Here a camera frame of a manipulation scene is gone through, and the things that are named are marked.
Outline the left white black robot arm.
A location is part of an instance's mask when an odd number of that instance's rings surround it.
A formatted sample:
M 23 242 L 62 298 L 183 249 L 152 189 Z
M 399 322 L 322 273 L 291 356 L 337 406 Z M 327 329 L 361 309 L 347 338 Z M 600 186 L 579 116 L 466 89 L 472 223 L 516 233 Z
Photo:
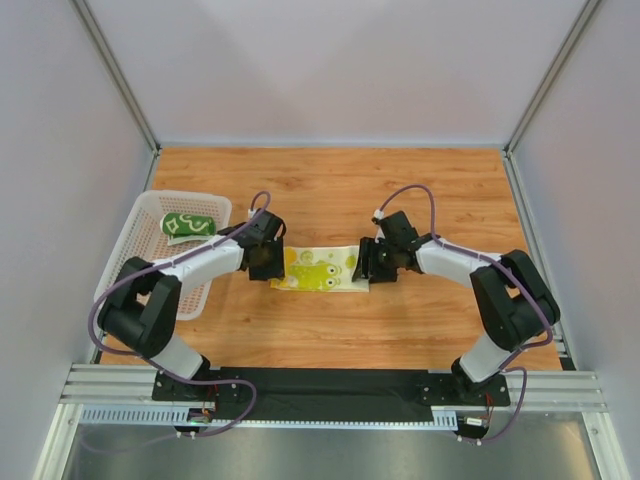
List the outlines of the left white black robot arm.
M 218 380 L 210 361 L 176 333 L 180 303 L 201 285 L 237 271 L 251 281 L 282 279 L 285 233 L 284 220 L 260 209 L 180 255 L 153 262 L 131 257 L 95 301 L 91 328 L 125 345 L 125 355 L 154 366 L 162 384 L 212 388 Z

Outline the green frog pattern towel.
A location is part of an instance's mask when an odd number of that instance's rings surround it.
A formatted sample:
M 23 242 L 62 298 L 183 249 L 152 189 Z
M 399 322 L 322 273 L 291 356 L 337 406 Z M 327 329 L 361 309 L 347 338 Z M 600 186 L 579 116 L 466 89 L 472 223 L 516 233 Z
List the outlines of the green frog pattern towel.
M 217 232 L 212 217 L 178 212 L 166 213 L 160 220 L 160 229 L 167 237 L 168 246 L 207 241 Z

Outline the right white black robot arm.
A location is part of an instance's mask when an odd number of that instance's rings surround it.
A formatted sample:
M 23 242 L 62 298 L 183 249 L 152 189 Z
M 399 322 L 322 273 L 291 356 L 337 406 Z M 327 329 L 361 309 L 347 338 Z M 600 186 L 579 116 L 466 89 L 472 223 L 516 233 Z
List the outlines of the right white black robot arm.
M 561 312 L 529 255 L 522 250 L 490 254 L 469 250 L 434 233 L 421 235 L 402 211 L 372 218 L 378 232 L 359 244 L 356 280 L 392 283 L 401 269 L 437 276 L 472 290 L 483 333 L 457 358 L 442 381 L 424 395 L 441 405 L 507 401 L 503 371 L 526 349 L 553 339 Z

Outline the yellow green towel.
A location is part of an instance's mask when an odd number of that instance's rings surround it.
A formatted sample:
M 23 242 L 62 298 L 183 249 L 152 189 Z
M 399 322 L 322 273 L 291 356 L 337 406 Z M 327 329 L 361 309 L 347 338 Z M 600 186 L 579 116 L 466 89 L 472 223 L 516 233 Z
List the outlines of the yellow green towel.
M 285 276 L 272 279 L 270 287 L 295 292 L 368 293 L 367 280 L 354 280 L 359 247 L 284 248 Z

